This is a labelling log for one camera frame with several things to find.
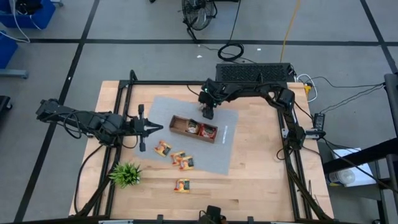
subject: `open box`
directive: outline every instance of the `open box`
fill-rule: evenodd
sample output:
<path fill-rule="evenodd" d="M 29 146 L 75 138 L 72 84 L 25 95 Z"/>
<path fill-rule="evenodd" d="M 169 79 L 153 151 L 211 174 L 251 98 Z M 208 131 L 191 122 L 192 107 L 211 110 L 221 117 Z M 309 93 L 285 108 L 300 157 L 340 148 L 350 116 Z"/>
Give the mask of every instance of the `open box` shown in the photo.
<path fill-rule="evenodd" d="M 188 132 L 188 125 L 196 123 L 197 124 L 197 131 L 195 133 Z M 212 130 L 213 133 L 210 137 L 204 137 L 203 130 L 206 129 L 207 131 Z M 170 131 L 182 134 L 191 138 L 199 139 L 202 141 L 214 143 L 217 136 L 218 128 L 216 126 L 201 123 L 198 121 L 194 121 L 192 119 L 182 118 L 179 116 L 173 115 L 172 120 L 170 121 Z"/>

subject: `gray floor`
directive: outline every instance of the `gray floor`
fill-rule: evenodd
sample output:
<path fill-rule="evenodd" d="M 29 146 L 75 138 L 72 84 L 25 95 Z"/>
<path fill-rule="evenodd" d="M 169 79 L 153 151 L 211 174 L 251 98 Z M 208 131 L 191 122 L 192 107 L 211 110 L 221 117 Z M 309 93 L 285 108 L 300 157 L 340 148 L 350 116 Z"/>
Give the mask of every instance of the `gray floor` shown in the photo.
<path fill-rule="evenodd" d="M 57 8 L 46 30 L 29 30 L 27 34 L 35 39 L 79 39 L 94 0 L 63 1 L 65 7 Z M 367 2 L 384 40 L 397 42 L 398 2 Z M 238 5 L 220 2 L 217 6 L 218 17 L 197 32 L 198 38 L 229 38 Z M 283 40 L 294 6 L 293 0 L 243 1 L 233 39 Z M 100 0 L 88 38 L 188 39 L 179 10 L 180 0 L 157 0 L 154 4 L 146 0 Z M 5 30 L 20 37 L 17 30 Z M 302 0 L 289 40 L 375 42 L 377 38 L 359 0 Z M 35 111 L 41 99 L 59 97 L 77 46 L 19 44 L 8 68 L 28 70 L 29 79 L 0 79 L 0 95 L 9 95 L 14 103 L 0 132 L 0 223 L 14 220 L 48 128 L 35 120 Z M 255 62 L 278 62 L 281 48 L 245 45 L 244 57 Z M 398 47 L 389 50 L 398 60 Z M 284 61 L 292 63 L 297 73 L 324 76 L 335 85 L 380 83 L 385 73 L 391 73 L 378 46 L 288 45 Z M 65 104 L 93 110 L 101 82 L 127 79 L 130 69 L 140 80 L 204 80 L 214 78 L 217 63 L 222 61 L 216 52 L 194 44 L 85 44 Z M 315 84 L 319 95 L 310 104 L 312 113 L 363 90 L 336 90 L 320 79 Z M 325 131 L 330 141 L 362 148 L 394 138 L 385 91 L 375 91 L 328 112 Z M 85 144 L 85 140 L 72 139 L 57 128 L 24 220 L 68 215 Z M 333 188 L 330 195 L 335 217 L 341 221 L 371 223 L 378 218 L 373 200 Z"/>

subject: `gray mat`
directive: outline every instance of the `gray mat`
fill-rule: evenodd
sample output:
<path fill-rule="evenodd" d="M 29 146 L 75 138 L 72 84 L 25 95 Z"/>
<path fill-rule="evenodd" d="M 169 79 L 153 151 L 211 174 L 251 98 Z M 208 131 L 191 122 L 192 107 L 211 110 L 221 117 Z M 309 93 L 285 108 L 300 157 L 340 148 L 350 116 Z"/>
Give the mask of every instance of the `gray mat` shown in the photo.
<path fill-rule="evenodd" d="M 187 156 L 193 156 L 195 169 L 227 175 L 236 123 L 239 117 L 238 112 L 236 110 L 217 108 L 215 109 L 214 118 L 209 120 L 202 116 L 198 106 L 198 103 L 189 103 L 160 96 L 155 97 L 148 119 L 163 125 L 164 129 L 151 134 L 146 139 L 146 152 L 137 153 L 137 156 L 171 164 L 170 153 L 184 150 Z M 169 129 L 169 124 L 173 115 L 217 126 L 218 133 L 215 143 L 172 133 Z M 158 145 L 160 140 L 164 140 L 172 146 L 172 150 L 167 157 L 161 157 L 154 151 L 154 147 Z"/>

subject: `desk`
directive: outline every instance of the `desk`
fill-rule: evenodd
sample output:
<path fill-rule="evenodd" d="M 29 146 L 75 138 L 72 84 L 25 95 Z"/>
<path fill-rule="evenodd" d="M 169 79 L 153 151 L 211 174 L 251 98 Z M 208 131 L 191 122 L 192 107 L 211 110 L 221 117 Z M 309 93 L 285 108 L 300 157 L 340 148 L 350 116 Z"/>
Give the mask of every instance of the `desk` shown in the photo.
<path fill-rule="evenodd" d="M 103 82 L 96 111 L 113 110 L 118 85 L 117 81 Z M 296 102 L 308 111 L 303 85 L 288 83 L 288 87 L 295 92 Z M 199 93 L 200 86 L 192 85 L 191 89 Z M 137 114 L 138 104 L 144 104 L 144 114 L 147 116 L 156 95 L 197 102 L 197 96 L 185 85 L 134 85 L 129 114 Z M 124 102 L 125 96 L 126 89 L 121 102 Z M 123 103 L 121 104 L 119 111 L 123 111 Z M 116 187 L 111 218 L 153 220 L 158 214 L 163 214 L 165 220 L 197 220 L 200 210 L 206 210 L 207 205 L 214 205 L 222 208 L 222 214 L 228 220 L 243 221 L 252 216 L 255 221 L 294 221 L 285 163 L 278 161 L 275 156 L 282 148 L 276 110 L 260 97 L 239 98 L 231 103 L 223 103 L 220 107 L 239 111 L 229 175 L 201 170 L 181 172 L 171 163 L 136 157 L 136 154 L 142 153 L 138 149 L 123 148 L 121 162 L 140 163 L 143 169 L 142 181 L 134 187 Z M 298 108 L 296 114 L 304 129 L 312 127 L 311 120 Z M 135 140 L 135 137 L 124 138 L 124 144 L 132 146 Z M 318 151 L 316 141 L 306 140 L 304 145 Z M 89 139 L 84 158 L 97 147 L 98 141 Z M 90 199 L 98 186 L 103 158 L 104 149 L 96 153 L 83 169 L 78 193 L 79 209 Z M 319 156 L 301 150 L 301 158 L 305 179 L 311 180 L 312 183 L 312 194 L 316 195 L 325 213 L 333 217 Z M 178 178 L 191 179 L 190 194 L 173 192 Z M 100 215 L 104 213 L 107 194 L 108 191 L 105 190 Z M 299 206 L 302 205 L 301 198 L 298 201 Z"/>

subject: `potted plant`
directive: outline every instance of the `potted plant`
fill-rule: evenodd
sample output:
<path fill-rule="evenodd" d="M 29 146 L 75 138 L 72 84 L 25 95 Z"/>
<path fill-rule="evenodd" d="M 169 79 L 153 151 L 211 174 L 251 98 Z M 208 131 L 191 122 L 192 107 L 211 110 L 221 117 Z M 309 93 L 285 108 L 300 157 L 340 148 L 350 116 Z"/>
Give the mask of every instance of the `potted plant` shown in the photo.
<path fill-rule="evenodd" d="M 125 188 L 128 185 L 137 185 L 141 179 L 141 171 L 139 165 L 136 166 L 134 163 L 118 164 L 110 173 L 109 178 L 118 185 L 120 188 Z"/>

